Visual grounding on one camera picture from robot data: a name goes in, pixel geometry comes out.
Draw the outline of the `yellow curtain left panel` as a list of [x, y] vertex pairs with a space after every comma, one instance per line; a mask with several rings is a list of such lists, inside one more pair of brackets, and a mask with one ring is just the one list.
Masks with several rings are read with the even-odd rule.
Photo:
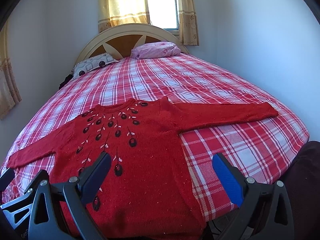
[[122, 24], [150, 24], [148, 0], [98, 0], [98, 5], [100, 33]]

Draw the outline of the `pink pillow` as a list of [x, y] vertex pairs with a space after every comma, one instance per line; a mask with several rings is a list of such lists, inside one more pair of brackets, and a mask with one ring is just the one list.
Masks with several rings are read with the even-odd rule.
[[178, 56], [180, 48], [172, 42], [160, 41], [146, 43], [131, 50], [131, 57], [136, 59], [158, 59], [163, 57]]

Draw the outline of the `yellow curtain panel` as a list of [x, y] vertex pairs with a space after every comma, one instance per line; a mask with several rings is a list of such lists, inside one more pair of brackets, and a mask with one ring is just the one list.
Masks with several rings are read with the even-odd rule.
[[179, 39], [184, 46], [198, 46], [199, 35], [194, 0], [178, 0]]
[[150, 24], [148, 0], [98, 0], [98, 5], [100, 33], [122, 24]]

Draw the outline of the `black item beside bed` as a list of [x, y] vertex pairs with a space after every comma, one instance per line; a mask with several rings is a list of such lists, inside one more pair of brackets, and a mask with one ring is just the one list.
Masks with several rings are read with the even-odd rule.
[[59, 89], [61, 89], [61, 88], [64, 87], [67, 83], [69, 83], [69, 81], [71, 81], [72, 78], [73, 78], [73, 74], [69, 74], [68, 76], [66, 76], [65, 79], [64, 79], [64, 81], [60, 83]]

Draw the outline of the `cream wooden headboard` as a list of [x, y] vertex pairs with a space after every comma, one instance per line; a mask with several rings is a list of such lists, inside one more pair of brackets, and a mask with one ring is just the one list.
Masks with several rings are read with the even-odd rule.
[[76, 63], [103, 53], [116, 60], [131, 55], [131, 50], [146, 43], [168, 41], [176, 44], [181, 52], [189, 54], [172, 33], [149, 24], [122, 24], [107, 29], [91, 39], [76, 59]]

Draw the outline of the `red knitted sweater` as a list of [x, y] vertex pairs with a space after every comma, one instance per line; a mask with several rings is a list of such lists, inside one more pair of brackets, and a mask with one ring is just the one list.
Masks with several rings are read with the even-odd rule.
[[277, 116], [269, 103], [198, 104], [130, 99], [97, 105], [12, 154], [10, 168], [54, 157], [50, 181], [86, 171], [101, 153], [111, 169], [87, 206], [107, 238], [199, 239], [206, 226], [180, 134]]

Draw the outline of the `bedroom window behind headboard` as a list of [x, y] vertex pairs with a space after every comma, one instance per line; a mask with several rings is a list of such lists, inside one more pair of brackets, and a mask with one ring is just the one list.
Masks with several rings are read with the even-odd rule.
[[148, 0], [150, 23], [172, 33], [178, 33], [178, 0]]

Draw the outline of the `red white plaid bedsheet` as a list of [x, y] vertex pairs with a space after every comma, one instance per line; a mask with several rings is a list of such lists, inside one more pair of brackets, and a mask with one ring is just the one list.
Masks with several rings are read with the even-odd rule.
[[302, 120], [279, 100], [241, 77], [191, 55], [136, 60], [130, 57], [70, 81], [35, 114], [14, 141], [10, 154], [36, 142], [97, 104], [129, 98], [172, 102], [268, 102], [278, 117], [261, 122], [213, 127], [181, 135], [193, 193], [206, 220], [235, 206], [212, 174], [212, 156], [221, 152], [246, 176], [276, 181], [291, 165], [309, 133]]

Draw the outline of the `yellow curtain right panel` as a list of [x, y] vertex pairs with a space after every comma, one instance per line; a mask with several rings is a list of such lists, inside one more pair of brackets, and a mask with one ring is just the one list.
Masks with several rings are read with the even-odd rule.
[[178, 0], [179, 39], [184, 46], [198, 46], [199, 35], [194, 0]]

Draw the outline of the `beige side window curtain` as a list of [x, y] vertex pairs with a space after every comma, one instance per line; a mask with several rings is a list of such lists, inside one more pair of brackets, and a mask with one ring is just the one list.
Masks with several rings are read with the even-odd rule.
[[1, 120], [21, 102], [8, 53], [8, 21], [1, 29]]

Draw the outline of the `white black patterned pillow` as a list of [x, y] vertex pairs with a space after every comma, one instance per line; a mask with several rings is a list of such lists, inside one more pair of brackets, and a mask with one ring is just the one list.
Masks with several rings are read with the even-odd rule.
[[77, 63], [72, 70], [73, 80], [77, 79], [93, 70], [104, 68], [109, 64], [117, 63], [118, 60], [114, 59], [109, 53], [103, 53], [94, 57], [87, 58]]

